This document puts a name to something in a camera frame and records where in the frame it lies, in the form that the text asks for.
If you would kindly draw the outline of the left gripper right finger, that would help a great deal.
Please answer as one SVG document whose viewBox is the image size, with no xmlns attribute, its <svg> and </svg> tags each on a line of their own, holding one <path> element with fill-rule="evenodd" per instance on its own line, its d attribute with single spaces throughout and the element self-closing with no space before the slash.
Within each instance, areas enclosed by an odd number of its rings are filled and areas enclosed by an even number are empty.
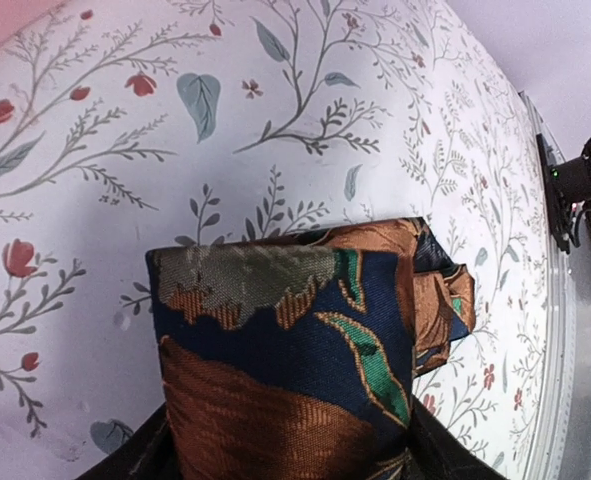
<svg viewBox="0 0 591 480">
<path fill-rule="evenodd" d="M 406 479 L 504 479 L 471 454 L 417 397 L 413 397 L 408 447 L 412 467 Z"/>
</svg>

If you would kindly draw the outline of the brown green patterned tie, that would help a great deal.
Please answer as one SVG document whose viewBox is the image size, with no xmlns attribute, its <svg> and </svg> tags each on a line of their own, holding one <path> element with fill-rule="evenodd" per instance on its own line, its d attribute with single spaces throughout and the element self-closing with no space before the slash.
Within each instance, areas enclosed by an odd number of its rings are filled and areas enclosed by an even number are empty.
<svg viewBox="0 0 591 480">
<path fill-rule="evenodd" d="M 186 479 L 399 479 L 415 378 L 474 329 L 475 285 L 419 218 L 149 251 Z"/>
</svg>

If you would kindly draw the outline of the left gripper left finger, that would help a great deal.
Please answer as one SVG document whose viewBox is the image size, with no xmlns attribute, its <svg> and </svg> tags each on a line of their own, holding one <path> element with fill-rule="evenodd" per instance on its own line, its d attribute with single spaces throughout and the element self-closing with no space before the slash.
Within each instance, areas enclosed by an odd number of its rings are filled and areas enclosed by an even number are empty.
<svg viewBox="0 0 591 480">
<path fill-rule="evenodd" d="M 78 477 L 78 480 L 181 479 L 165 404 L 116 452 Z"/>
</svg>

